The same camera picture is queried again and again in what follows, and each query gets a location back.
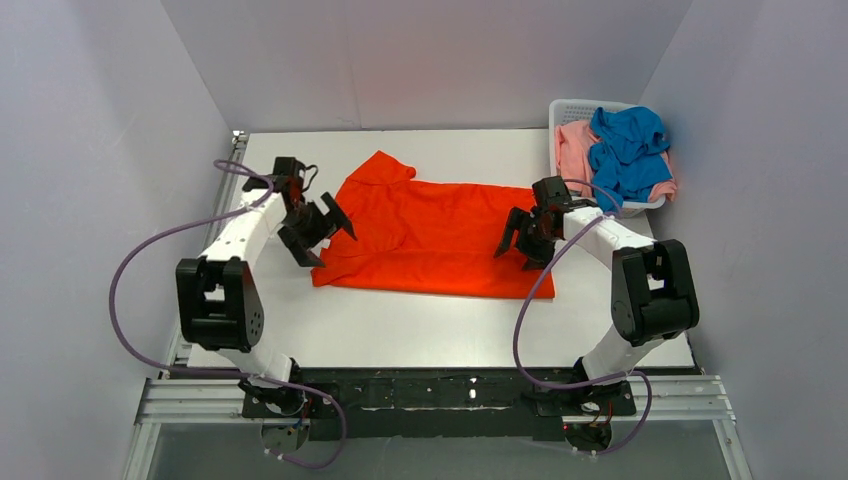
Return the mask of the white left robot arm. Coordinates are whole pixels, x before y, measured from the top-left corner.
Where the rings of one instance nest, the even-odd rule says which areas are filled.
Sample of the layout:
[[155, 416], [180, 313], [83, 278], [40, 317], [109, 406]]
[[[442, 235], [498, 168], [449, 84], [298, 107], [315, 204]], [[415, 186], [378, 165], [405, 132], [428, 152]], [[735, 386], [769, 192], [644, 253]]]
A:
[[239, 210], [198, 257], [176, 266], [179, 318], [183, 338], [228, 359], [265, 385], [289, 381], [295, 361], [264, 339], [265, 314], [253, 269], [272, 237], [278, 237], [295, 262], [319, 268], [313, 251], [340, 231], [356, 236], [352, 221], [328, 192], [325, 208], [308, 202], [298, 180], [277, 176], [250, 178]]

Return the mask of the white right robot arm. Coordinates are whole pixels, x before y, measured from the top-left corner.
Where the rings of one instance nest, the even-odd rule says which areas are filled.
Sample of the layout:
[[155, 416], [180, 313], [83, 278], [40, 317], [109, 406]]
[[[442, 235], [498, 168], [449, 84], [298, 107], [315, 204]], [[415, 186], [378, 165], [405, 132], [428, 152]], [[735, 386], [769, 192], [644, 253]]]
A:
[[[503, 255], [513, 244], [540, 246], [546, 255], [542, 268], [520, 307], [512, 356], [518, 372], [547, 390], [584, 390], [616, 384], [634, 374], [636, 365], [667, 340], [694, 328], [700, 319], [685, 246], [677, 240], [657, 241], [638, 234], [613, 215], [586, 201], [550, 213], [510, 210], [496, 249]], [[533, 377], [519, 354], [521, 327], [537, 290], [556, 263], [579, 246], [611, 273], [611, 326], [602, 339], [575, 365], [575, 383], [555, 383]]]

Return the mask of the orange t shirt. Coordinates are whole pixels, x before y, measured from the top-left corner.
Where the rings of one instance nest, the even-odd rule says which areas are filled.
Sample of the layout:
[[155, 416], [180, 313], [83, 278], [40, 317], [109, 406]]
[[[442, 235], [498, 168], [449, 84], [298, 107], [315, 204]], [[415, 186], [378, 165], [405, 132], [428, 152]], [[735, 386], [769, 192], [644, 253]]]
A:
[[420, 181], [413, 167], [377, 151], [345, 179], [336, 201], [357, 237], [339, 233], [321, 250], [314, 287], [555, 296], [552, 276], [524, 269], [519, 252], [494, 255], [510, 210], [533, 205], [528, 188]]

